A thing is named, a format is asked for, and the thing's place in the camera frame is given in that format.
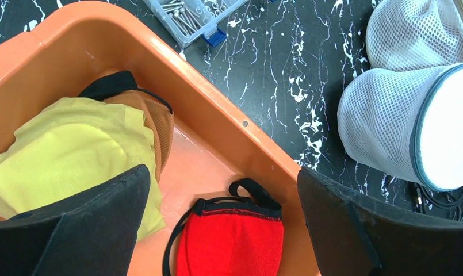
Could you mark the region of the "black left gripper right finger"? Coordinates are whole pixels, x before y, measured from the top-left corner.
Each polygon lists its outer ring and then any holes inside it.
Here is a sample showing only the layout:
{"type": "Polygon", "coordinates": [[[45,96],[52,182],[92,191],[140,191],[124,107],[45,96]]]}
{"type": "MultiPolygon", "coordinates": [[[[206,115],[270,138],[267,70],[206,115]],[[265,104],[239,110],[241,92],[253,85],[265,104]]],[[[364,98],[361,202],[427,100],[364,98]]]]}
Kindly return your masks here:
{"type": "Polygon", "coordinates": [[[463,222],[384,203],[305,167],[297,189],[321,275],[463,275],[463,222]]]}

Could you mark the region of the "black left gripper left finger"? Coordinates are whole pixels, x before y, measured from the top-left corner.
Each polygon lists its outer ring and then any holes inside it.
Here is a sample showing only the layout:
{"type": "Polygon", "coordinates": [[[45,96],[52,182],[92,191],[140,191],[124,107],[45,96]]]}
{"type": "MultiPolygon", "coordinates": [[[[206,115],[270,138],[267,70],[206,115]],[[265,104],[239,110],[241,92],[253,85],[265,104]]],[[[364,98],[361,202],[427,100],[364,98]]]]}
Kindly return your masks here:
{"type": "Polygon", "coordinates": [[[0,275],[126,275],[149,190],[141,164],[0,221],[0,275]]]}

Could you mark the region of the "white mesh bag blue trim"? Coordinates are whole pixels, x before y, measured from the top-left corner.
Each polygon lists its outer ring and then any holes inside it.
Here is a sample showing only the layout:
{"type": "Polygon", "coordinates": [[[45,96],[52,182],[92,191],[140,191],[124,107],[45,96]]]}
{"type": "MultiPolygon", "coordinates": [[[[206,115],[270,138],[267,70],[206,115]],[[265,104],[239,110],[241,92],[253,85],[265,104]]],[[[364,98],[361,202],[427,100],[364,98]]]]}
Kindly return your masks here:
{"type": "Polygon", "coordinates": [[[463,186],[463,63],[369,70],[344,90],[337,118],[355,161],[435,191],[463,186]]]}

